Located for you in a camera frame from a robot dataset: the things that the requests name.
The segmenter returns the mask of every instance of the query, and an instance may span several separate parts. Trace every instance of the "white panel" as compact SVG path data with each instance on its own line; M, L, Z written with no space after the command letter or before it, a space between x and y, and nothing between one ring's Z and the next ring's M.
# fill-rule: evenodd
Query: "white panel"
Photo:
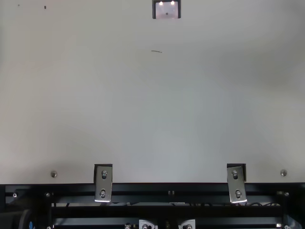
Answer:
M183 0L181 19L153 20L151 0L0 0L0 183L92 183L94 164L113 182L226 182L227 163L305 182L304 11Z

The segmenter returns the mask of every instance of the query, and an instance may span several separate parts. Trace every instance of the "black frame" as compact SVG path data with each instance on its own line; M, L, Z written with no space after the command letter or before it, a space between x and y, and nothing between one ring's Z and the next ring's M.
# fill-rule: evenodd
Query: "black frame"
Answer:
M171 2L172 0L152 0L152 18L156 19L156 3L159 2ZM181 18L181 0L174 0L178 2L178 18Z
M197 229L276 228L277 224L291 224L290 217L305 226L305 184L245 183L245 190L249 203L280 206L232 205L226 183L114 183L112 203L185 202L191 205L57 207L58 203L94 203L95 185L48 184L1 185L0 209L2 212L31 209L44 229L48 225L51 228L55 225L55 229L122 229L126 223L138 224L140 218L155 219L161 229L165 229L166 221L170 222L171 229L175 228L178 219L196 219Z

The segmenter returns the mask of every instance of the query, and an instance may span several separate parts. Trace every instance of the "wire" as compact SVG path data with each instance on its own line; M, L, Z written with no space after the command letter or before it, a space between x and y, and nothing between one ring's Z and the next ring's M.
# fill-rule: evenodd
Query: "wire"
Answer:
M260 203L252 203L252 204L250 204L249 206L253 206L253 205L255 205L255 204L257 204L258 206L262 206L262 204L260 204Z

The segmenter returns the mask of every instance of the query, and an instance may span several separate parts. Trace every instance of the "metal bracket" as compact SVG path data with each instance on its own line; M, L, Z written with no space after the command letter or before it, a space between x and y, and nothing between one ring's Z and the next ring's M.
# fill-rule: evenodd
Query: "metal bracket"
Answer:
M231 203L247 202L244 188L244 173L242 167L227 168L228 186Z
M158 225L155 225L154 223L145 220L145 219L140 219L139 220L139 229L158 229Z
M95 168L95 202L111 202L112 193L112 165Z
M178 225L179 229L196 229L196 221L194 219L190 219L182 222Z

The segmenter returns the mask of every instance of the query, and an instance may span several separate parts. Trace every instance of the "screw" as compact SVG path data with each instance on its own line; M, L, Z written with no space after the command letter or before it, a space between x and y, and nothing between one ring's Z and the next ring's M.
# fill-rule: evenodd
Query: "screw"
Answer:
M51 171L51 177L53 178L57 177L57 172L55 170Z
M238 172L236 170L232 171L232 175L235 180L238 178Z
M282 169L281 170L281 175L282 175L282 177L287 176L287 170L286 169Z
M102 198L105 198L105 196L106 196L106 191L105 191L104 189L101 190L100 196L101 196Z
M107 174L108 174L107 171L106 171L106 170L103 170L103 171L102 171L102 178L103 178L103 179L106 179Z
M242 196L242 193L239 190L236 190L235 192L236 198L240 198Z

